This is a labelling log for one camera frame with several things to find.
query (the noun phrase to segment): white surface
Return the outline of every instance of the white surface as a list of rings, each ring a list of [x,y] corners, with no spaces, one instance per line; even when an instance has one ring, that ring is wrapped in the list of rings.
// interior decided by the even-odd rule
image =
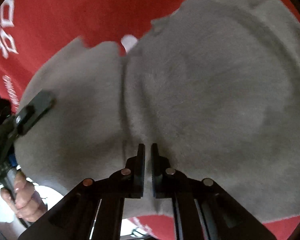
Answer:
[[[138,39],[133,35],[124,35],[121,39],[121,44],[128,53],[136,44],[138,43]]]
[[[53,207],[62,199],[62,195],[52,188],[45,186],[35,186],[36,191],[39,192],[42,198],[45,198],[45,201],[48,204],[48,209]],[[23,226],[18,222],[12,210],[7,206],[7,204],[0,197],[0,222],[6,222],[7,224],[0,224],[3,234],[10,240],[16,240],[14,234],[19,236],[22,233]],[[137,226],[131,223],[128,219],[122,220],[121,226],[121,236],[130,235],[132,230],[137,228]]]

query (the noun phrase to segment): gray fabric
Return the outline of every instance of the gray fabric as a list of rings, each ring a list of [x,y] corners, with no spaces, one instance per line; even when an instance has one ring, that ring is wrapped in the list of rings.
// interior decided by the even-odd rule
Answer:
[[[24,172],[66,194],[146,144],[145,197],[124,216],[172,215],[151,196],[149,149],[210,177],[261,221],[300,214],[300,25],[278,0],[186,0],[126,57],[74,40],[29,83],[57,104],[24,138]]]

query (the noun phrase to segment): metal rivet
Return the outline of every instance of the metal rivet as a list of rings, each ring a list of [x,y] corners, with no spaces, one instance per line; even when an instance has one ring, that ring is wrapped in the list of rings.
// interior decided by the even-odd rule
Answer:
[[[131,174],[131,170],[130,169],[122,169],[121,174],[124,176],[129,175],[129,174]]]
[[[211,186],[213,185],[213,180],[212,180],[212,179],[209,179],[209,178],[203,179],[202,182],[203,182],[204,185],[206,185],[206,186],[208,186],[208,187],[211,187]]]
[[[167,169],[166,169],[166,173],[167,173],[168,175],[173,175],[173,174],[176,173],[176,170],[175,170],[174,168],[167,168]]]
[[[18,117],[16,118],[16,123],[19,123],[20,120],[21,120],[21,117],[20,117],[20,115],[18,115]]]
[[[93,180],[92,179],[84,179],[82,184],[86,187],[91,186],[93,184]]]

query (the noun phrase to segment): blue part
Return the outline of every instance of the blue part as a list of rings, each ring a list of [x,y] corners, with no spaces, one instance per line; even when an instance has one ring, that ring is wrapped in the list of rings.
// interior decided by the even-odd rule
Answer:
[[[16,167],[18,165],[16,156],[14,155],[14,147],[12,146],[8,152],[9,163],[12,167]]]

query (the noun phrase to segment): fingernail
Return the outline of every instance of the fingernail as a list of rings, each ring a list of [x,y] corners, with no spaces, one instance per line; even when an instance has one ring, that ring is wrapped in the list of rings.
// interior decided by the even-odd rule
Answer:
[[[17,192],[22,186],[23,186],[22,182],[17,182],[17,183],[14,185],[15,192]]]

